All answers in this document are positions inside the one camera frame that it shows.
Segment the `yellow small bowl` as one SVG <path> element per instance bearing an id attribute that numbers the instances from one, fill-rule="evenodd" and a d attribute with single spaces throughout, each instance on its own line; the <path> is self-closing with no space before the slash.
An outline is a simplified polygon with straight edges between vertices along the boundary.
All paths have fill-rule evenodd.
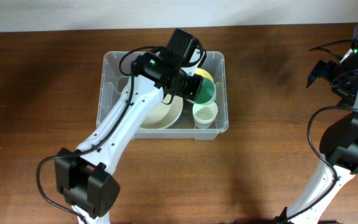
<path id="1" fill-rule="evenodd" d="M 203 78 L 206 78 L 206 79 L 210 80 L 211 82 L 214 82 L 212 75 L 208 71 L 206 71 L 202 68 L 197 68 L 195 70 L 195 75 L 200 75 Z"/>

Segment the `green cup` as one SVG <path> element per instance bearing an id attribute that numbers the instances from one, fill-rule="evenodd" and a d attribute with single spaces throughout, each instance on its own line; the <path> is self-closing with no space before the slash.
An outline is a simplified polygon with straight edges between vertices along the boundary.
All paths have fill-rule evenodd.
<path id="1" fill-rule="evenodd" d="M 200 92 L 193 102 L 201 105 L 210 104 L 214 100 L 215 93 L 216 88 L 214 83 L 210 79 L 205 78 L 201 84 Z"/>

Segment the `cream bowl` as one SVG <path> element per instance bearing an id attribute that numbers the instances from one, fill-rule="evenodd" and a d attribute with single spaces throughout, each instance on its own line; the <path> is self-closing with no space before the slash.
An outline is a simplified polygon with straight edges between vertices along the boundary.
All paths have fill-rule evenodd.
<path id="1" fill-rule="evenodd" d="M 140 125 L 140 129 L 165 129 L 173 125 L 183 111 L 183 98 L 166 95 L 161 103 L 154 108 Z"/>

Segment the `cream cup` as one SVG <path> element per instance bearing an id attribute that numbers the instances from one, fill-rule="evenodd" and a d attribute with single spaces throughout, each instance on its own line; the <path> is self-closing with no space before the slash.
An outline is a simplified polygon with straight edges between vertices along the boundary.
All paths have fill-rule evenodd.
<path id="1" fill-rule="evenodd" d="M 217 117 L 218 106 L 215 102 L 207 105 L 194 104 L 192 113 L 193 119 L 197 125 L 211 124 Z"/>

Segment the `grey cup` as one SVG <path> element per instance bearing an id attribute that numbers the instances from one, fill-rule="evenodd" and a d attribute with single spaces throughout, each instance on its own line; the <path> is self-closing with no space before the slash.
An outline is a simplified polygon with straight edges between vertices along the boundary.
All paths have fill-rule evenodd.
<path id="1" fill-rule="evenodd" d="M 208 129 L 213 123 L 214 123 L 214 120 L 211 120 L 211 121 L 195 120 L 195 126 L 199 129 Z"/>

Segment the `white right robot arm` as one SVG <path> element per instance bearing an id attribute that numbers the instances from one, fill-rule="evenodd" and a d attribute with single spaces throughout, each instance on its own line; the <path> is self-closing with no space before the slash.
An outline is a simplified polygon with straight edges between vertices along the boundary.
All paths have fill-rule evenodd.
<path id="1" fill-rule="evenodd" d="M 358 25 L 350 49 L 338 62 L 320 60 L 308 75 L 307 86 L 317 78 L 329 82 L 333 93 L 341 97 L 336 106 L 313 113 L 311 119 L 328 110 L 348 114 L 332 124 L 321 137 L 319 147 L 311 146 L 319 158 L 318 166 L 301 195 L 283 209 L 275 223 L 321 223 L 321 216 L 340 189 L 358 174 Z"/>

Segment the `clear plastic storage bin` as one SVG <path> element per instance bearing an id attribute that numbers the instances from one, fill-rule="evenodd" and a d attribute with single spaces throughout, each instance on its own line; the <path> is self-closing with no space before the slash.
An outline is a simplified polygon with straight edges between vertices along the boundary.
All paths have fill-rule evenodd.
<path id="1" fill-rule="evenodd" d="M 99 91 L 98 114 L 96 124 L 105 119 L 109 111 L 121 96 L 122 90 L 127 85 L 128 77 L 118 69 L 119 61 L 126 54 L 125 51 L 110 51 L 103 57 L 103 69 L 101 86 Z M 224 133 L 229 127 L 226 91 L 226 71 L 224 55 L 218 51 L 208 51 L 206 59 L 201 66 L 209 72 L 216 87 L 216 104 L 218 113 L 216 119 L 207 129 L 195 126 L 192 107 L 187 101 L 184 102 L 183 111 L 171 126 L 167 129 L 138 129 L 134 134 L 135 139 L 145 138 L 190 138 L 198 140 L 215 139 L 218 134 Z"/>

